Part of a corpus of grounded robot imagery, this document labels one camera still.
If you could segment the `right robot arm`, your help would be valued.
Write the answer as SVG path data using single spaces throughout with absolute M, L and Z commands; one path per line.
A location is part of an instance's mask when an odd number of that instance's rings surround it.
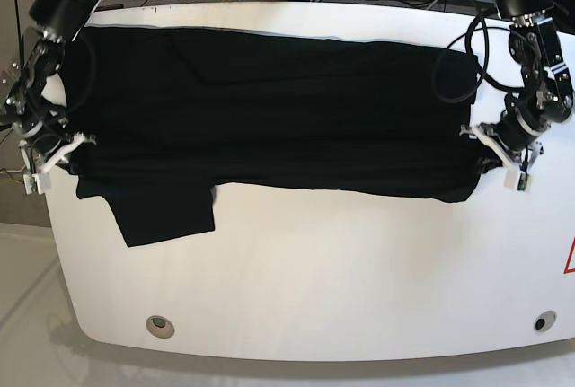
M 29 153 L 52 154 L 71 142 L 71 108 L 43 96 L 61 67 L 65 47 L 75 40 L 101 0 L 34 0 L 34 24 L 19 36 L 17 56 L 1 72 L 1 127 L 12 127 Z

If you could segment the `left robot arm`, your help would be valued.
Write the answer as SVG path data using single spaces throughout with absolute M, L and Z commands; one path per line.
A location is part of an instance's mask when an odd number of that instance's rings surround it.
M 456 97 L 439 90 L 439 67 L 431 73 L 431 87 L 445 103 L 458 103 L 476 94 L 482 83 L 504 92 L 505 109 L 496 123 L 464 125 L 468 150 L 456 158 L 456 164 L 467 173 L 479 175 L 491 168 L 503 166 L 526 177 L 534 159 L 540 154 L 539 138 L 554 124 L 564 124 L 574 114 L 574 89 L 570 69 L 562 54 L 553 17 L 553 0 L 492 0 L 494 6 L 483 10 L 478 0 L 470 0 L 475 17 L 461 35 L 464 51 L 472 52 L 472 37 L 480 31 L 486 51 L 491 49 L 488 37 L 491 26 L 488 16 L 497 14 L 508 22 L 509 54 L 519 65 L 523 84 L 508 86 L 488 72 L 490 59 L 485 57 L 477 66 L 474 86 Z

